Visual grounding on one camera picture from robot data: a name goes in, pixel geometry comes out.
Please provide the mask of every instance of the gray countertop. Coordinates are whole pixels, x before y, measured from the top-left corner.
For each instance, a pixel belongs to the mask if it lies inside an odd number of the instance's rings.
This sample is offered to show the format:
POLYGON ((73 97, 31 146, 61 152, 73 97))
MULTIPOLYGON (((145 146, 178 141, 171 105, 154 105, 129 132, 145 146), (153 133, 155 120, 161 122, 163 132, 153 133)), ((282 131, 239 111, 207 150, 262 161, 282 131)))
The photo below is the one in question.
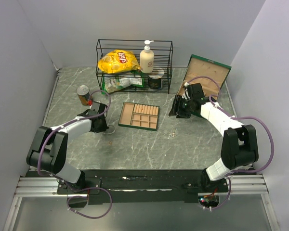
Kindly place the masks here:
MULTIPOLYGON (((218 160, 222 136, 205 119, 192 116, 176 119, 168 113, 185 74, 185 68, 174 68, 170 93, 115 92, 106 118, 114 134, 81 135, 67 148, 67 161, 80 169, 203 169, 218 160), (157 131, 119 127, 123 102, 135 102, 160 107, 157 131)), ((90 90, 99 89, 95 68, 63 68, 53 95, 45 126, 65 123, 87 106, 81 105, 76 88, 82 84, 90 90)), ((97 93, 94 100, 107 103, 107 97, 97 93)), ((233 113, 226 87, 218 102, 233 113)))

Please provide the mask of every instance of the lay's logo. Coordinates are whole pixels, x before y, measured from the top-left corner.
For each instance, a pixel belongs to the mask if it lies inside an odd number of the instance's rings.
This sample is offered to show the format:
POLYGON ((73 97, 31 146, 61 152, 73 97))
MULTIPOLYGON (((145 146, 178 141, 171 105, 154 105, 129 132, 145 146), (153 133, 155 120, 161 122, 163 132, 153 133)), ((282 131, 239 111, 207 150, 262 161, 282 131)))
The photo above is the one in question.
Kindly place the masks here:
POLYGON ((125 56, 125 53, 118 52, 118 56, 119 56, 120 63, 122 63, 122 64, 127 63, 127 58, 125 56))

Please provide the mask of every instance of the open wooden box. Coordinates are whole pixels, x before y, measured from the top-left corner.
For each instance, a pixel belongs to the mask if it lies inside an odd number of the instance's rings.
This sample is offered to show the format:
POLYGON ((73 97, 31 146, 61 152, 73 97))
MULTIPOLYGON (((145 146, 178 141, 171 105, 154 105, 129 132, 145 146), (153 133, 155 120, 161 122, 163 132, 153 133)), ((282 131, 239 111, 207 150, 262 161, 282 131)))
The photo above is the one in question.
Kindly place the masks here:
POLYGON ((158 106, 124 102, 118 125, 156 131, 158 114, 158 106))
MULTIPOLYGON (((192 54, 188 63, 185 77, 178 91, 178 95, 182 96, 184 94, 183 86, 185 82, 198 76, 211 77, 219 84, 220 87, 222 87, 230 70, 230 66, 192 54)), ((201 83, 205 96, 218 94, 218 88, 209 79, 199 78, 190 82, 190 84, 193 83, 201 83)))

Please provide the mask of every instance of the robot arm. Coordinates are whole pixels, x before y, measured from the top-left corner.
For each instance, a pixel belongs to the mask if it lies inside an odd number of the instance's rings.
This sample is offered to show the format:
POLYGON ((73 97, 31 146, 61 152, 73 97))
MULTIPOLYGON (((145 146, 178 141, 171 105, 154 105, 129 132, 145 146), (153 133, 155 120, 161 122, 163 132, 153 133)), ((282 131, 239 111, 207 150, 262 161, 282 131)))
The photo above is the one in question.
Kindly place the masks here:
MULTIPOLYGON (((47 143, 41 160, 41 169, 72 183, 75 188, 84 188, 85 179, 83 172, 66 162, 67 144, 84 133, 90 131, 95 133, 106 131, 108 126, 104 115, 94 119, 80 120, 85 117, 100 114, 105 110, 105 107, 105 104, 93 102, 90 109, 75 117, 75 119, 78 120, 77 122, 58 130, 47 143)), ((62 127, 62 125, 51 128, 38 128, 26 159, 29 165, 34 167, 38 166, 42 144, 51 131, 58 127, 62 127)))
POLYGON ((185 83, 183 96, 174 99, 169 116, 189 118, 195 114, 208 120, 223 136, 221 157, 212 166, 204 169, 202 185, 210 186, 227 176, 232 170, 252 164, 258 160, 256 130, 226 115, 217 102, 213 105, 205 97, 200 83, 185 83))
POLYGON ((220 180, 237 167, 258 160, 255 128, 231 119, 217 107, 218 103, 215 106, 211 102, 205 103, 201 106, 200 113, 223 136, 221 158, 206 169, 211 181, 220 180))

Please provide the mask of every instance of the white wall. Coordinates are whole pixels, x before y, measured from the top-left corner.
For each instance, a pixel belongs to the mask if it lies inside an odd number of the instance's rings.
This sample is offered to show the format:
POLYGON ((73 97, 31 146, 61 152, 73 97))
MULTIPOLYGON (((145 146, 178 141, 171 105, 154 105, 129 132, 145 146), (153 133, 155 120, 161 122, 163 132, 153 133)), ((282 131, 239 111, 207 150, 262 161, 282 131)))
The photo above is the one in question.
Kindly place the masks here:
MULTIPOLYGON (((289 0, 267 0, 232 62, 228 86, 239 116, 255 115, 275 141, 274 159, 263 174, 281 230, 289 230, 289 0)), ((262 166, 269 157, 259 126, 262 166)))
POLYGON ((173 40, 174 66, 192 53, 230 64, 264 0, 18 0, 54 64, 96 66, 98 39, 173 40))
POLYGON ((16 0, 0 0, 0 230, 56 72, 16 0))

